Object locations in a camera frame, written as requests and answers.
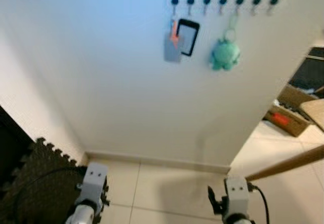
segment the black cable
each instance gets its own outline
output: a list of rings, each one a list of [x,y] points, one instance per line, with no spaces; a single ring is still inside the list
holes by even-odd
[[[262,197],[263,202],[264,202],[265,214],[266,214],[266,218],[267,218],[267,224],[270,224],[270,217],[269,217],[269,209],[268,209],[267,200],[265,199],[265,196],[264,196],[263,192],[261,191],[261,189],[258,186],[254,186],[254,189],[259,191],[260,194],[261,194],[261,197]]]
[[[79,173],[81,176],[84,176],[86,173],[86,169],[87,167],[63,167],[63,168],[58,168],[58,169],[54,169],[50,172],[47,172],[41,176],[39,176],[38,178],[35,178],[34,180],[32,180],[31,182],[25,184],[21,190],[18,192],[15,202],[14,202],[14,206],[13,206],[13,216],[15,219],[15,224],[19,224],[19,218],[18,218],[18,203],[19,203],[19,199],[21,198],[22,194],[26,191],[26,189],[28,187],[30,187],[31,185],[33,185],[35,182],[51,175],[57,172],[62,172],[62,171],[74,171]]]

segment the smartphone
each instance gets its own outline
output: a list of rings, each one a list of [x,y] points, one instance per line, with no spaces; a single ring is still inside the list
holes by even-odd
[[[183,43],[181,53],[187,56],[192,55],[200,25],[191,20],[180,19],[177,28],[177,36],[181,36]]]

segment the wooden stick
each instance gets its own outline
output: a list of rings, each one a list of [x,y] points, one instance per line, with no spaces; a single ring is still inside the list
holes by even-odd
[[[310,151],[299,154],[290,159],[279,162],[271,167],[265,168],[260,172],[246,177],[247,181],[253,181],[264,177],[269,177],[278,173],[307,165],[309,163],[324,159],[324,145],[316,147]]]

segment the tile floor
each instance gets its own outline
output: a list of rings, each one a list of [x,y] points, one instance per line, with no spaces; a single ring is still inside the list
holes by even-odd
[[[232,163],[230,174],[243,175],[324,144],[324,134],[310,126],[299,138],[269,122],[260,122]],[[109,197],[103,224],[221,224],[212,214],[207,185],[224,195],[223,174],[163,166],[92,159],[108,165]],[[265,193],[274,224],[324,223],[324,161],[255,181]],[[249,213],[265,224],[258,193],[250,194]]]

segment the plush toy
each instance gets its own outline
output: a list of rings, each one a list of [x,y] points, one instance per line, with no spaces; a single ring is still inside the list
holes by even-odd
[[[235,43],[225,38],[218,40],[212,51],[211,68],[213,70],[231,70],[234,65],[238,64],[239,56],[240,49]]]

